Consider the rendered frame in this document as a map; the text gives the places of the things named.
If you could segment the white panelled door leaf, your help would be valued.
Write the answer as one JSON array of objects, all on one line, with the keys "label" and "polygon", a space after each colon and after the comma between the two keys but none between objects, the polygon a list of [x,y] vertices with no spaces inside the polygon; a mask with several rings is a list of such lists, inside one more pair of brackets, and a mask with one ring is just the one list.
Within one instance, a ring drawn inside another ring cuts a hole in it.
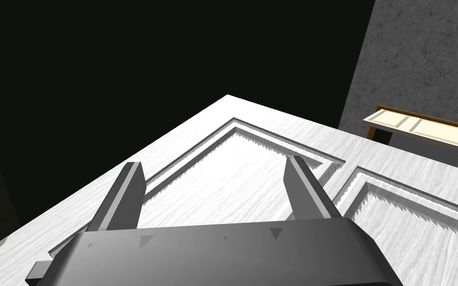
[{"label": "white panelled door leaf", "polygon": [[138,229],[286,220],[300,155],[404,286],[458,286],[458,168],[225,96],[148,145]]}]

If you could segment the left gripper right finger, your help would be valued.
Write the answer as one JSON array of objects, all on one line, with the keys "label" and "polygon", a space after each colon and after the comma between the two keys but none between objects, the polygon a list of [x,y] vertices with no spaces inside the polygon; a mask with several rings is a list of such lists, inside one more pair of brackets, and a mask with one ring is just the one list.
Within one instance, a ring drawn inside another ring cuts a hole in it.
[{"label": "left gripper right finger", "polygon": [[283,176],[294,220],[340,218],[340,212],[300,156],[289,156]]}]

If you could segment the cream panelled door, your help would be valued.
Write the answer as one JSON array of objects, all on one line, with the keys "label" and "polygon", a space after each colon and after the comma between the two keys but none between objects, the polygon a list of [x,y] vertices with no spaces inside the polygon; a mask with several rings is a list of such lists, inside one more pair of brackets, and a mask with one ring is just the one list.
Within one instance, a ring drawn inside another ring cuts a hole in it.
[{"label": "cream panelled door", "polygon": [[458,151],[458,123],[379,105],[362,122],[374,130],[422,140]]}]

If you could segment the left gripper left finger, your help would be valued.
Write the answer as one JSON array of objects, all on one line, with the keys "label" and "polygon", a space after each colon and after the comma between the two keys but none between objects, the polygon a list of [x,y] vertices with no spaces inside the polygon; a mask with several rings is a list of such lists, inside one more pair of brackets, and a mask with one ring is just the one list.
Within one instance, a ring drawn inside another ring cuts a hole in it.
[{"label": "left gripper left finger", "polygon": [[127,162],[86,230],[136,229],[146,188],[142,164]]}]

